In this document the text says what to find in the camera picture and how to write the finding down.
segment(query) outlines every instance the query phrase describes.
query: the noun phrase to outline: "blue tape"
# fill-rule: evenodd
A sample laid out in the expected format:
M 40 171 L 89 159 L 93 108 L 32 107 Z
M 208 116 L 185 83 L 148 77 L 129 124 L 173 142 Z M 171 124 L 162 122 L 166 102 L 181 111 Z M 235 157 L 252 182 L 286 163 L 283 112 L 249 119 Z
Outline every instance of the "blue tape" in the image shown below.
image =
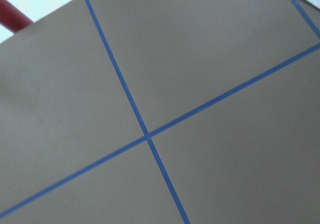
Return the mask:
M 320 39 L 320 31 L 317 28 L 317 26 L 313 23 L 311 18 L 307 15 L 305 10 L 302 8 L 302 6 L 299 4 L 298 0 L 291 0 L 295 8 L 298 10 L 300 15 L 303 17 L 305 22 L 309 25 L 309 27 L 312 29 L 312 31 L 316 34 L 316 36 Z
M 190 118 L 191 116 L 193 116 L 193 115 L 195 115 L 195 114 L 197 114 L 197 113 L 209 108 L 210 106 L 220 102 L 221 100 L 226 99 L 227 97 L 239 92 L 240 90 L 243 90 L 244 88 L 246 88 L 246 87 L 258 82 L 259 80 L 262 80 L 265 77 L 267 77 L 267 76 L 269 76 L 269 75 L 271 75 L 271 74 L 283 69 L 284 67 L 286 67 L 286 66 L 292 64 L 293 62 L 295 62 L 295 61 L 297 61 L 297 60 L 299 60 L 299 59 L 311 54 L 312 52 L 314 52 L 314 51 L 316 51 L 318 49 L 320 49 L 320 43 L 316 44 L 316 45 L 312 46 L 311 48 L 301 52 L 300 54 L 297 54 L 296 56 L 293 56 L 292 58 L 290 58 L 290 59 L 288 59 L 288 60 L 286 60 L 286 61 L 284 61 L 284 62 L 282 62 L 282 63 L 280 63 L 280 64 L 278 64 L 278 65 L 276 65 L 274 67 L 272 67 L 271 69 L 269 69 L 269 70 L 267 70 L 267 71 L 255 76 L 255 77 L 253 77 L 252 79 L 250 79 L 250 80 L 248 80 L 248 81 L 246 81 L 246 82 L 234 87 L 233 89 L 231 89 L 231 90 L 229 90 L 229 91 L 227 91 L 227 92 L 215 97 L 214 99 L 212 99 L 212 100 L 200 105 L 199 107 L 194 108 L 193 110 L 191 110 L 188 113 L 178 117 L 177 119 L 175 119 L 173 121 L 170 121 L 169 123 L 159 127 L 158 129 L 152 131 L 150 133 L 150 136 L 158 135 L 159 133 L 161 133 L 161 132 L 173 127 L 174 125 L 179 124 L 180 122 Z
M 11 214 L 12 212 L 15 212 L 16 210 L 20 209 L 21 207 L 37 200 L 38 198 L 42 197 L 45 194 L 48 194 L 49 192 L 57 189 L 58 187 L 61 187 L 62 185 L 72 181 L 73 179 L 85 174 L 86 172 L 92 170 L 93 168 L 96 168 L 97 166 L 107 162 L 108 160 L 111 160 L 112 158 L 116 157 L 117 155 L 120 155 L 121 153 L 135 147 L 136 145 L 142 143 L 143 141 L 145 141 L 145 137 L 141 137 L 133 142 L 131 142 L 130 144 L 112 152 L 109 155 L 106 155 L 105 157 L 91 163 L 90 165 L 87 165 L 86 167 L 82 168 L 81 170 L 78 170 L 77 172 L 59 180 L 58 182 L 50 185 L 49 187 L 39 191 L 38 193 L 28 197 L 27 199 L 15 204 L 14 206 L 8 208 L 7 210 L 3 211 L 0 213 L 0 219 L 4 218 L 5 216 Z
M 158 153 L 158 151 L 157 151 L 157 149 L 156 149 L 156 147 L 154 145 L 154 142 L 151 139 L 151 136 L 150 136 L 150 134 L 148 132 L 148 129 L 147 129 L 142 117 L 141 117 L 141 114 L 140 114 L 140 112 L 138 110 L 138 107 L 137 107 L 137 105 L 136 105 L 136 103 L 135 103 L 135 101 L 134 101 L 134 99 L 133 99 L 133 97 L 131 95 L 131 92 L 130 92 L 127 84 L 126 84 L 126 81 L 125 81 L 125 79 L 124 79 L 124 77 L 123 77 L 123 75 L 122 75 L 122 73 L 120 71 L 120 68 L 119 68 L 119 66 L 117 64 L 117 61 L 114 58 L 114 55 L 113 55 L 113 53 L 111 51 L 111 48 L 110 48 L 110 46 L 108 44 L 108 41 L 107 41 L 107 39 L 106 39 L 106 37 L 104 35 L 104 32 L 103 32 L 103 30 L 102 30 L 102 28 L 100 26 L 100 23 L 99 23 L 99 21 L 97 19 L 95 11 L 93 10 L 93 7 L 92 7 L 92 5 L 90 3 L 90 0 L 85 0 L 85 3 L 86 3 L 86 5 L 87 5 L 87 7 L 88 7 L 88 9 L 90 11 L 90 14 L 92 16 L 94 24 L 95 24 L 95 26 L 96 26 L 96 28 L 97 28 L 97 30 L 99 32 L 100 38 L 101 38 L 101 40 L 102 40 L 102 42 L 103 42 L 103 44 L 105 46 L 105 49 L 106 49 L 106 51 L 107 51 L 107 53 L 109 55 L 109 58 L 110 58 L 111 63 L 113 65 L 113 68 L 114 68 L 114 70 L 115 70 L 115 72 L 116 72 L 116 74 L 117 74 L 117 76 L 118 76 L 118 78 L 120 80 L 120 83 L 121 83 L 121 85 L 123 87 L 123 90 L 124 90 L 128 100 L 130 102 L 130 105 L 131 105 L 131 107 L 132 107 L 132 109 L 134 111 L 134 114 L 135 114 L 135 116 L 136 116 L 136 118 L 138 120 L 138 123 L 139 123 L 139 125 L 140 125 L 140 127 L 141 127 L 141 129 L 142 129 L 142 131 L 143 131 L 143 133 L 145 135 L 145 137 L 146 137 L 146 140 L 147 140 L 148 145 L 149 145 L 149 147 L 151 149 L 151 152 L 152 152 L 152 154 L 153 154 L 153 156 L 154 156 L 154 158 L 156 160 L 156 163 L 157 163 L 157 165 L 158 165 L 158 167 L 159 167 L 159 169 L 160 169 L 160 171 L 162 173 L 162 176 L 164 177 L 164 180 L 165 180 L 166 185 L 167 185 L 167 187 L 168 187 L 168 189 L 169 189 L 169 191 L 170 191 L 170 193 L 171 193 L 171 195 L 173 197 L 173 200 L 176 203 L 176 206 L 177 206 L 177 208 L 178 208 L 178 210 L 180 212 L 180 215 L 181 215 L 181 217 L 182 217 L 182 219 L 183 219 L 183 221 L 185 223 L 190 223 L 189 218 L 188 218 L 188 216 L 187 216 L 187 214 L 186 214 L 186 212 L 184 210 L 184 207 L 183 207 L 183 205 L 182 205 L 182 203 L 181 203 L 181 201 L 180 201 L 180 199 L 178 197 L 178 194 L 175 191 L 173 183 L 171 182 L 171 180 L 169 178 L 169 175 L 168 175 L 168 173 L 166 171 L 166 168 L 165 168 L 165 166 L 164 166 L 164 164 L 163 164 L 163 162 L 162 162 L 162 160 L 161 160 L 161 158 L 159 156 L 159 153 Z

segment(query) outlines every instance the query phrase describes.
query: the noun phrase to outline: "blue grid line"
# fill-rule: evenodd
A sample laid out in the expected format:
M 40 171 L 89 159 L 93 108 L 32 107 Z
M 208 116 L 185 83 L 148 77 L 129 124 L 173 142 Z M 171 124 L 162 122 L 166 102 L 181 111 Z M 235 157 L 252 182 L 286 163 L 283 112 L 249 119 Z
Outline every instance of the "blue grid line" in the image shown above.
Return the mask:
M 276 71 L 278 71 L 278 70 L 280 70 L 280 69 L 292 64 L 293 62 L 295 62 L 295 61 L 297 61 L 297 60 L 299 60 L 299 59 L 301 59 L 301 58 L 313 53 L 314 51 L 316 51 L 318 49 L 320 49 L 320 43 L 317 44 L 317 45 L 314 45 L 313 47 L 311 47 L 311 48 L 299 53 L 298 55 L 296 55 L 296 56 L 294 56 L 294 57 L 282 62 L 281 64 L 279 64 L 279 65 L 277 65 L 277 66 L 275 66 L 275 67 L 263 72 L 262 74 L 250 79 L 249 81 L 246 81 L 246 82 L 242 83 L 241 85 L 239 85 L 239 86 L 237 86 L 237 87 L 225 92 L 224 94 L 221 94 L 220 96 L 218 96 L 218 97 L 216 97 L 216 98 L 214 98 L 214 99 L 212 99 L 212 100 L 200 105 L 199 107 L 194 108 L 193 110 L 191 110 L 188 113 L 176 118 L 175 120 L 170 121 L 169 123 L 167 123 L 167 124 L 159 127 L 158 129 L 150 132 L 149 136 L 153 137 L 153 136 L 155 136 L 155 135 L 157 135 L 157 134 L 159 134 L 159 133 L 161 133 L 161 132 L 163 132 L 163 131 L 165 131 L 165 130 L 167 130 L 167 129 L 169 129 L 169 128 L 177 125 L 177 124 L 179 124 L 180 122 L 188 119 L 189 117 L 191 117 L 191 116 L 193 116 L 193 115 L 195 115 L 195 114 L 207 109 L 208 107 L 214 105 L 215 103 L 217 103 L 217 102 L 219 102 L 219 101 L 221 101 L 221 100 L 223 100 L 223 99 L 235 94 L 236 92 L 248 87 L 251 84 L 254 84 L 255 82 L 258 82 L 259 80 L 267 77 L 268 75 L 271 75 L 271 74 L 275 73 Z M 133 148 L 133 147 L 135 147 L 137 145 L 139 145 L 140 143 L 142 143 L 145 140 L 147 140 L 145 136 L 141 137 L 141 138 L 131 142 L 130 144 L 128 144 L 128 145 L 126 145 L 126 146 L 124 146 L 124 147 L 112 152 L 111 154 L 108 154 L 105 157 L 93 162 L 92 164 L 82 168 L 81 170 L 79 170 L 79 171 L 77 171 L 77 172 L 65 177 L 64 179 L 62 179 L 62 180 L 50 185 L 49 187 L 37 192 L 36 194 L 26 198 L 25 200 L 15 204 L 14 206 L 4 210 L 3 212 L 0 212 L 0 219 L 2 219 L 5 216 L 17 211 L 18 209 L 22 208 L 23 206 L 25 206 L 25 205 L 37 200 L 38 198 L 44 196 L 45 194 L 48 194 L 49 192 L 61 187 L 62 185 L 67 184 L 68 182 L 72 181 L 73 179 L 85 174 L 86 172 L 88 172 L 88 171 L 94 169 L 95 167 L 107 162 L 108 160 L 110 160 L 110 159 L 112 159 L 112 158 L 124 153 L 125 151 L 127 151 L 127 150 L 129 150 L 129 149 L 131 149 L 131 148 Z
M 101 38 L 101 40 L 102 40 L 102 42 L 103 42 L 103 44 L 105 46 L 105 50 L 107 51 L 107 53 L 109 55 L 109 58 L 110 58 L 111 63 L 113 65 L 113 68 L 114 68 L 114 70 L 115 70 L 115 72 L 116 72 L 116 74 L 117 74 L 117 76 L 118 76 L 118 78 L 120 80 L 120 83 L 121 83 L 121 85 L 123 87 L 123 90 L 124 90 L 128 100 L 130 102 L 130 105 L 131 105 L 131 107 L 132 107 L 132 109 L 134 111 L 134 114 L 135 114 L 135 116 L 136 116 L 136 118 L 138 120 L 138 123 L 139 123 L 139 125 L 140 125 L 140 127 L 141 127 L 141 129 L 142 129 L 142 131 L 143 131 L 143 133 L 145 135 L 145 137 L 146 137 L 148 145 L 149 145 L 149 147 L 151 149 L 151 152 L 152 152 L 152 154 L 153 154 L 153 156 L 154 156 L 154 158 L 156 160 L 156 163 L 157 163 L 157 165 L 158 165 L 158 167 L 159 167 L 159 169 L 161 171 L 161 174 L 162 174 L 162 176 L 163 176 L 163 178 L 165 180 L 165 183 L 166 183 L 166 185 L 167 185 L 167 187 L 168 187 L 168 189 L 169 189 L 169 191 L 171 193 L 171 196 L 173 197 L 173 200 L 174 200 L 174 202 L 175 202 L 175 204 L 176 204 L 176 206 L 177 206 L 177 208 L 179 210 L 179 213 L 180 213 L 183 221 L 186 224 L 188 224 L 188 223 L 190 223 L 190 220 L 189 220 L 189 218 L 188 218 L 188 216 L 187 216 L 187 214 L 186 214 L 186 212 L 184 210 L 184 207 L 183 207 L 183 205 L 182 205 L 182 203 L 181 203 L 181 201 L 179 199 L 179 196 L 178 196 L 178 194 L 177 194 L 177 192 L 176 192 L 176 190 L 175 190 L 175 188 L 173 186 L 173 183 L 170 180 L 170 177 L 169 177 L 169 175 L 168 175 L 168 173 L 166 171 L 166 168 L 165 168 L 165 166 L 164 166 L 164 164 L 163 164 L 163 162 L 162 162 L 162 160 L 160 158 L 160 155 L 159 155 L 159 153 L 158 153 L 158 151 L 157 151 L 157 149 L 156 149 L 156 147 L 154 145 L 154 142 L 151 139 L 151 136 L 150 136 L 150 134 L 148 132 L 148 129 L 147 129 L 142 117 L 141 117 L 139 109 L 138 109 L 138 107 L 137 107 L 137 105 L 136 105 L 136 103 L 135 103 L 135 101 L 134 101 L 134 99 L 132 97 L 132 94 L 131 94 L 131 92 L 130 92 L 127 84 L 126 84 L 126 81 L 125 81 L 125 79 L 124 79 L 124 77 L 123 77 L 123 75 L 121 73 L 121 70 L 120 70 L 120 68 L 119 68 L 119 66 L 117 64 L 117 61 L 114 58 L 112 50 L 111 50 L 111 48 L 109 46 L 109 43 L 108 43 L 108 41 L 107 41 L 107 39 L 106 39 L 106 37 L 104 35 L 104 32 L 103 32 L 103 30 L 102 30 L 102 28 L 100 26 L 99 20 L 98 20 L 96 14 L 95 14 L 93 6 L 91 5 L 90 0 L 85 0 L 85 3 L 86 3 L 86 5 L 87 5 L 87 7 L 89 9 L 89 12 L 90 12 L 90 14 L 92 16 L 92 19 L 94 21 L 94 24 L 95 24 L 97 30 L 98 30 L 100 38 Z
M 312 31 L 316 34 L 316 36 L 320 39 L 320 31 L 317 28 L 317 26 L 313 23 L 311 18 L 308 16 L 308 14 L 305 12 L 305 10 L 302 8 L 302 6 L 299 4 L 298 0 L 291 0 L 295 8 L 298 10 L 300 15 L 303 17 L 303 19 L 306 21 L 306 23 L 309 25 L 309 27 L 312 29 Z
M 135 147 L 136 145 L 139 145 L 140 143 L 142 143 L 143 141 L 145 141 L 145 137 L 141 137 L 133 142 L 131 142 L 130 144 L 128 145 L 125 145 L 124 147 L 112 152 L 111 154 L 109 155 L 106 155 L 105 157 L 87 165 L 86 167 L 76 171 L 75 173 L 57 181 L 56 183 L 48 186 L 47 188 L 37 192 L 36 194 L 24 199 L 23 201 L 20 201 L 19 203 L 13 205 L 12 207 L 8 208 L 7 210 L 3 211 L 3 212 L 0 212 L 0 219 L 4 218 L 5 216 L 17 211 L 18 209 L 20 209 L 21 207 L 39 199 L 40 197 L 44 196 L 45 194 L 48 194 L 49 192 L 61 187 L 62 185 L 64 184 L 67 184 L 68 182 L 72 181 L 73 179 L 85 174 L 86 172 L 96 168 L 97 166 L 107 162 L 108 160 L 111 160 L 113 159 L 114 157 L 120 155 L 121 153 Z
M 297 61 L 299 59 L 302 59 L 303 57 L 311 54 L 312 52 L 314 52 L 314 51 L 316 51 L 318 49 L 320 49 L 320 43 L 316 44 L 316 45 L 312 46 L 311 48 L 309 48 L 309 49 L 297 54 L 296 56 L 293 56 L 292 58 L 290 58 L 290 59 L 288 59 L 288 60 L 286 60 L 286 61 L 284 61 L 284 62 L 282 62 L 282 63 L 280 63 L 280 64 L 278 64 L 278 65 L 276 65 L 276 66 L 274 66 L 272 68 L 270 68 L 270 69 L 268 69 L 267 71 L 265 71 L 265 72 L 255 76 L 255 77 L 253 77 L 252 79 L 243 82 L 242 84 L 234 87 L 233 89 L 230 89 L 230 90 L 224 92 L 223 94 L 215 97 L 214 99 L 211 99 L 208 102 L 206 102 L 206 103 L 194 108 L 193 110 L 187 112 L 186 114 L 184 114 L 184 115 L 172 120 L 171 122 L 159 127 L 158 129 L 152 131 L 150 133 L 150 135 L 151 136 L 155 136 L 155 135 L 157 135 L 157 134 L 159 134 L 159 133 L 161 133 L 161 132 L 163 132 L 163 131 L 165 131 L 165 130 L 167 130 L 167 129 L 169 129 L 169 128 L 177 125 L 177 124 L 179 124 L 180 122 L 188 119 L 189 117 L 191 117 L 191 116 L 193 116 L 193 115 L 195 115 L 195 114 L 197 114 L 197 113 L 209 108 L 210 106 L 212 106 L 212 105 L 214 105 L 214 104 L 226 99 L 227 97 L 239 92 L 240 90 L 243 90 L 243 89 L 249 87 L 250 85 L 252 85 L 252 84 L 264 79 L 265 77 L 267 77 L 267 76 L 269 76 L 269 75 L 271 75 L 271 74 L 283 69 L 284 67 L 294 63 L 295 61 Z

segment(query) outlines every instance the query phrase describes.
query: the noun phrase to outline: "red pole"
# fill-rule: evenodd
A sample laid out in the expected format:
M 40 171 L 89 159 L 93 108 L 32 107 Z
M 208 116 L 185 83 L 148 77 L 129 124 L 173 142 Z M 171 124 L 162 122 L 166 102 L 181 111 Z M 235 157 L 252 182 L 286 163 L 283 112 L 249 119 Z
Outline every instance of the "red pole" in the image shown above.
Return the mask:
M 0 24 L 16 33 L 33 22 L 7 0 L 0 0 Z

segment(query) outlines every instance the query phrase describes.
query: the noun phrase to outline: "red stripe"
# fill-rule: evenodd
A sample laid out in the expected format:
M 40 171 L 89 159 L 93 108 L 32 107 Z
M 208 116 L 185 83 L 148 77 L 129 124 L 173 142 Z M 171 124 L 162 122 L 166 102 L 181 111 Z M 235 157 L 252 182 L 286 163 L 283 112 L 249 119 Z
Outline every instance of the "red stripe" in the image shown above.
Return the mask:
M 0 0 L 0 24 L 16 33 L 33 22 L 7 0 Z

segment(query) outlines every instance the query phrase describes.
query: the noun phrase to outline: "red object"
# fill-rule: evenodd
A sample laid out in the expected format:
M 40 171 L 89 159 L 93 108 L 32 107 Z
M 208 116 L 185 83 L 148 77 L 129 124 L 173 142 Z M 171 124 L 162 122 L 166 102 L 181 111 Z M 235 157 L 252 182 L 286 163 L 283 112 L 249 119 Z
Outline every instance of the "red object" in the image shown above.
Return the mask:
M 0 24 L 16 33 L 24 27 L 33 24 L 33 22 L 10 4 L 10 2 L 0 0 Z

